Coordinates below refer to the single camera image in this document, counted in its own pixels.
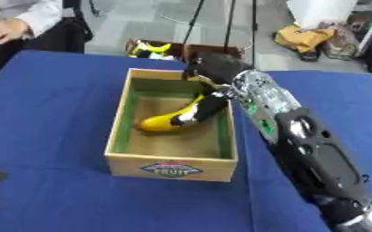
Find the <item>table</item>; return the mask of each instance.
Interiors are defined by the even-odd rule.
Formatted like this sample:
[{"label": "table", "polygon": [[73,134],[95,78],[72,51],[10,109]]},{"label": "table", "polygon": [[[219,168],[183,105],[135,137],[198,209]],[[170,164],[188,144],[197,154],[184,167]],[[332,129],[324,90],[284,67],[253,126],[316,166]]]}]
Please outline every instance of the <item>table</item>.
[{"label": "table", "polygon": [[[0,72],[0,169],[10,174],[0,183],[0,232],[328,231],[238,108],[242,162],[231,183],[109,176],[103,148],[129,67],[184,65],[22,52]],[[355,152],[372,178],[372,75],[271,74]]]},{"label": "table", "polygon": [[130,67],[184,64],[22,52],[0,72],[0,232],[252,231],[244,161],[232,183],[110,176],[103,150]]}]

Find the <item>floor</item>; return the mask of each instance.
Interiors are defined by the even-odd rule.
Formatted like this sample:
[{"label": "floor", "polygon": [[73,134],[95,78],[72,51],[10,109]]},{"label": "floor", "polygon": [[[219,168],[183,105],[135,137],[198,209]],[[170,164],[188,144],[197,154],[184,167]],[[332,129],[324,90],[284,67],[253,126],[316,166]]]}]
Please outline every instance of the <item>floor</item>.
[{"label": "floor", "polygon": [[[291,24],[292,17],[285,0],[257,0],[259,30],[256,36],[256,64],[261,70],[324,70],[363,73],[357,62],[332,60],[322,56],[317,63],[303,63],[296,55],[274,44],[270,35],[281,26]],[[90,14],[87,0],[83,1],[86,18],[95,31],[87,44],[87,53],[124,54],[129,38],[181,42],[188,22],[199,0],[94,0],[103,13]],[[244,59],[252,57],[252,0],[238,0],[231,45],[245,50]],[[230,0],[206,0],[190,43],[222,45],[225,37]]]}]

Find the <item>yellow banana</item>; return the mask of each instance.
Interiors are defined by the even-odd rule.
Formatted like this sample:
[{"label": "yellow banana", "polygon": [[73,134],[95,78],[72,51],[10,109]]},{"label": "yellow banana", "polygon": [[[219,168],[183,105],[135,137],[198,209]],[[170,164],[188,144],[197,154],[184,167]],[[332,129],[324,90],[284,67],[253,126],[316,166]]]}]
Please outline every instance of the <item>yellow banana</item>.
[{"label": "yellow banana", "polygon": [[178,110],[176,112],[171,112],[161,116],[150,117],[138,125],[138,127],[143,131],[172,131],[181,127],[181,125],[174,125],[173,119],[177,116],[188,117],[187,114],[190,113],[193,116],[197,111],[197,106],[201,100],[204,99],[204,95],[199,95],[191,104],[187,105],[185,108]]},{"label": "yellow banana", "polygon": [[154,53],[164,53],[164,52],[168,51],[169,49],[171,49],[171,44],[170,43],[167,43],[164,46],[160,46],[160,47],[154,47],[154,46],[150,45],[149,43],[147,43],[147,45],[148,45],[148,51],[151,51],[151,52],[154,52]]}]

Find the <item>tripod leg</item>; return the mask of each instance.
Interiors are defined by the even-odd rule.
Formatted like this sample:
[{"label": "tripod leg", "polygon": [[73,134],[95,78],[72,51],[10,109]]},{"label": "tripod leg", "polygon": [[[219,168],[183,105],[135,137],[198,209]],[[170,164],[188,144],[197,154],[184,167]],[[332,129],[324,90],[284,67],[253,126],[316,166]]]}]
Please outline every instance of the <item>tripod leg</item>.
[{"label": "tripod leg", "polygon": [[200,0],[199,5],[197,6],[196,12],[194,13],[193,18],[189,22],[189,30],[188,33],[186,33],[186,37],[183,40],[183,44],[186,44],[189,40],[189,37],[191,36],[191,30],[193,30],[194,25],[196,24],[197,18],[199,17],[201,13],[201,8],[203,7],[205,0]]},{"label": "tripod leg", "polygon": [[231,27],[232,27],[232,22],[234,20],[235,2],[236,2],[236,0],[231,0],[231,8],[230,8],[230,14],[229,14],[229,24],[227,25],[226,40],[224,42],[224,53],[227,53],[229,51]]},{"label": "tripod leg", "polygon": [[252,65],[255,67],[255,37],[258,30],[257,0],[252,0]]}]

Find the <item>wooden crate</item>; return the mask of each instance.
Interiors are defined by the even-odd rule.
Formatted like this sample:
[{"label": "wooden crate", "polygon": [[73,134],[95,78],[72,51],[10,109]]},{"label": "wooden crate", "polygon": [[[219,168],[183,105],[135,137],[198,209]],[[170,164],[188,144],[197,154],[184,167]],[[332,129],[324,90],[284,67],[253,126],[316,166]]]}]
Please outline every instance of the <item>wooden crate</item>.
[{"label": "wooden crate", "polygon": [[146,133],[133,124],[177,111],[201,90],[181,71],[131,69],[105,150],[111,173],[158,179],[230,181],[238,162],[232,110],[199,125]]}]

